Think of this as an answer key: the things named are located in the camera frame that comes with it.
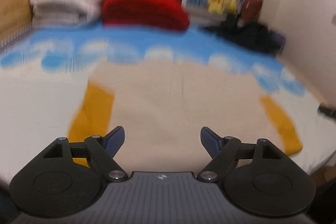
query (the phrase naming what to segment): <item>red blanket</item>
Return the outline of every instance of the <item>red blanket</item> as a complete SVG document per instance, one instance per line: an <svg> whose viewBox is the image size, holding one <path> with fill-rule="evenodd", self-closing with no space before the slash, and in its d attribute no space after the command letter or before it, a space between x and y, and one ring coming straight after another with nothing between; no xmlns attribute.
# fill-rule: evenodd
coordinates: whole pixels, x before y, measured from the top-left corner
<svg viewBox="0 0 336 224"><path fill-rule="evenodd" d="M141 24L180 31L189 27L178 0L104 0L101 17L106 25Z"/></svg>

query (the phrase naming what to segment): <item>red-brown object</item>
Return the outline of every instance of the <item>red-brown object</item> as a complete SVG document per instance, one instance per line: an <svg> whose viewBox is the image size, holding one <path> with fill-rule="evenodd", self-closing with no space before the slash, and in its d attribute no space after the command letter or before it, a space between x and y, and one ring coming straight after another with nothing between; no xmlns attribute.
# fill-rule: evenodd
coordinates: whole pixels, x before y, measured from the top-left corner
<svg viewBox="0 0 336 224"><path fill-rule="evenodd" d="M104 25L140 24L185 31L189 19L178 0L104 0Z"/></svg>
<svg viewBox="0 0 336 224"><path fill-rule="evenodd" d="M245 23L253 22L258 18L262 6L262 0L245 0L241 8L241 19Z"/></svg>

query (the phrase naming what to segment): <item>metal screw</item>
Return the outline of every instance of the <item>metal screw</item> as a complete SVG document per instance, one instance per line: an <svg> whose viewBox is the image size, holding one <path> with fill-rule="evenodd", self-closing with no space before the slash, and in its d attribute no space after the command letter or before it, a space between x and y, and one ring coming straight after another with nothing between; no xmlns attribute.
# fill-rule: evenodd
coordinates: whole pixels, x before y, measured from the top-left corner
<svg viewBox="0 0 336 224"><path fill-rule="evenodd" d="M200 176L202 179L205 179L205 180L214 180L215 178L217 178L217 174L212 171L204 171L201 173Z"/></svg>
<svg viewBox="0 0 336 224"><path fill-rule="evenodd" d="M121 170L113 170L109 172L109 177L111 179L122 179L125 176L126 176L125 172Z"/></svg>

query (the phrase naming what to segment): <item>wall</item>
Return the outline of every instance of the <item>wall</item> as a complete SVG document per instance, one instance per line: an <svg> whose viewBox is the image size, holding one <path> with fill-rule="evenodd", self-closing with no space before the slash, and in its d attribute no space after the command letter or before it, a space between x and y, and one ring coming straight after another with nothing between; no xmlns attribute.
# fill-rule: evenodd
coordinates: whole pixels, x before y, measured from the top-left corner
<svg viewBox="0 0 336 224"><path fill-rule="evenodd" d="M336 105L336 0L264 0L260 21L283 32L282 57Z"/></svg>

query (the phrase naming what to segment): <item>mattress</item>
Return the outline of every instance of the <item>mattress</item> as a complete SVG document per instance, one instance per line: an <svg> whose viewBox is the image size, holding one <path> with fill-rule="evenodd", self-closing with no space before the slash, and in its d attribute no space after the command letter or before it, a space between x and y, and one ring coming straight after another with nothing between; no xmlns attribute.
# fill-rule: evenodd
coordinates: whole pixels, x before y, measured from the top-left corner
<svg viewBox="0 0 336 224"><path fill-rule="evenodd" d="M317 114L319 102L273 57L194 27L176 33L97 24L42 29L0 55L0 179L9 183L55 138L66 136L88 76L101 60L134 64L146 58L210 64L233 74L252 74L295 124L303 143L302 151L291 156L295 163L311 174L335 154L334 122Z"/></svg>

